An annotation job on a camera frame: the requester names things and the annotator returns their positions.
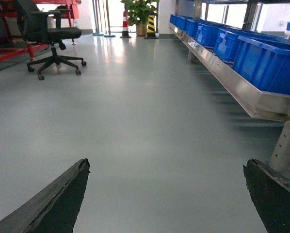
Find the yellow and black striped post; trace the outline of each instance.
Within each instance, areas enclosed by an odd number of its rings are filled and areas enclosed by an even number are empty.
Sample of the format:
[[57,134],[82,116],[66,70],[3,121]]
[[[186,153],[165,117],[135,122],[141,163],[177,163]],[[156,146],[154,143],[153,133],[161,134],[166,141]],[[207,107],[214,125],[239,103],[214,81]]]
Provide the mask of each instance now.
[[144,37],[145,39],[158,39],[158,37],[156,37],[154,19],[155,16],[149,16],[148,18],[147,36]]

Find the office chair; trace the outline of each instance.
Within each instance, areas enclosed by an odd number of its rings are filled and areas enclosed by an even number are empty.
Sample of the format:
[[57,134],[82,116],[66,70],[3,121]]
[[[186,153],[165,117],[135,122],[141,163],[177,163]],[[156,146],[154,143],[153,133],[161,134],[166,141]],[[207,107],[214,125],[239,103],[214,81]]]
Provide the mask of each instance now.
[[[56,9],[54,11],[42,12],[32,0],[13,0],[13,2],[17,11],[17,24],[23,40],[51,46],[52,56],[27,63],[28,71],[34,72],[34,68],[31,67],[32,65],[44,63],[37,71],[38,79],[43,80],[45,79],[41,73],[43,70],[53,63],[56,65],[64,63],[75,67],[76,74],[81,75],[78,66],[68,60],[81,60],[81,65],[86,66],[87,63],[83,58],[59,56],[54,46],[58,43],[60,49],[65,50],[66,46],[62,42],[63,39],[75,39],[81,36],[81,30],[78,28],[61,28],[61,13],[70,10]],[[56,28],[54,29],[48,29],[47,17],[49,15],[55,15],[56,17]]]

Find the chair backrest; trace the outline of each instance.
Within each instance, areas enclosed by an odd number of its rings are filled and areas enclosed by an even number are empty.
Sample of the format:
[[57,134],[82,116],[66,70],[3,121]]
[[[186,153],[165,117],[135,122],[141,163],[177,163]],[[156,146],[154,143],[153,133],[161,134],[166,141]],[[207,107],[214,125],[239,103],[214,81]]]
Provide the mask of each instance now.
[[26,40],[29,34],[41,31],[40,17],[31,15],[31,12],[39,11],[33,0],[13,0],[13,3],[22,38]]

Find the potted plant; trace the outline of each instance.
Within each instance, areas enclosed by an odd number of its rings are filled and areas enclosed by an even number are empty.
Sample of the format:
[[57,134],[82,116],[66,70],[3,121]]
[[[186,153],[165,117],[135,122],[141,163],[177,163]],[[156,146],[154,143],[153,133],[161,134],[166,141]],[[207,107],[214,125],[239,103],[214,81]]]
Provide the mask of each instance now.
[[150,15],[155,14],[156,7],[153,2],[159,0],[129,0],[128,4],[128,21],[129,25],[136,25],[136,35],[145,36],[147,34],[147,22]]

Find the orange and white traffic cone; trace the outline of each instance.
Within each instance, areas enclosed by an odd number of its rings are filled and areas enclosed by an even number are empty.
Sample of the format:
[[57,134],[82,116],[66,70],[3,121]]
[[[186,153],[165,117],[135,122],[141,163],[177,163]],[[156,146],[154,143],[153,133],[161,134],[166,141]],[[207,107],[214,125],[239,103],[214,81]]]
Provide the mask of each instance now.
[[129,31],[128,31],[128,22],[127,22],[126,12],[124,12],[124,20],[122,23],[122,36],[120,38],[131,38],[131,36],[129,36]]

